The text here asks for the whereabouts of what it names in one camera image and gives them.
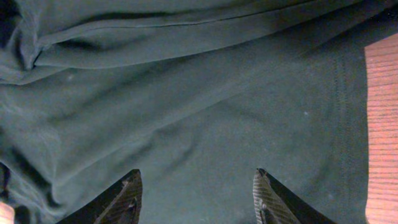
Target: wooden table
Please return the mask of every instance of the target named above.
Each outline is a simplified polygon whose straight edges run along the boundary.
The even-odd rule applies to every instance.
[[[398,223],[398,35],[365,48],[370,224]]]

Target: dark green fabric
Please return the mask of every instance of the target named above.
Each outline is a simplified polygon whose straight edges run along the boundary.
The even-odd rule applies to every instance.
[[[0,50],[17,218],[55,223],[140,169],[141,223],[255,223],[263,167],[364,223],[363,47],[398,30],[366,21],[384,1],[174,2],[17,1]]]

